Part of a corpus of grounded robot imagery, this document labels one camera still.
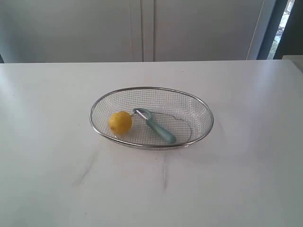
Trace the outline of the teal handled peeler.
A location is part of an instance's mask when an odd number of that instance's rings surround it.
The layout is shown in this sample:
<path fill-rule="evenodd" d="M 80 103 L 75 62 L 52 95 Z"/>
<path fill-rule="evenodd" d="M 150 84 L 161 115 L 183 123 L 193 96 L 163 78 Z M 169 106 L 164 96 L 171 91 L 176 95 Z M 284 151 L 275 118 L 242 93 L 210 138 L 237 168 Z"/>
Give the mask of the teal handled peeler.
<path fill-rule="evenodd" d="M 133 109 L 133 113 L 139 114 L 145 120 L 146 124 L 168 144 L 174 144 L 177 141 L 176 137 L 172 133 L 161 127 L 153 120 L 153 115 L 149 110 L 144 108 L 135 108 Z"/>

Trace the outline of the yellow lemon with sticker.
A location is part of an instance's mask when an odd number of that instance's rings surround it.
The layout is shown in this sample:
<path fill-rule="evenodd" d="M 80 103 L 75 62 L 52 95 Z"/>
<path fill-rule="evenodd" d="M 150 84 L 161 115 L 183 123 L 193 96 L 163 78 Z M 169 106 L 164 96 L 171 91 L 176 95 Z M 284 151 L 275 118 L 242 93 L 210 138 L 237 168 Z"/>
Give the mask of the yellow lemon with sticker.
<path fill-rule="evenodd" d="M 121 135 L 127 133 L 132 126 L 132 117 L 125 111 L 120 111 L 111 115 L 109 127 L 114 134 Z"/>

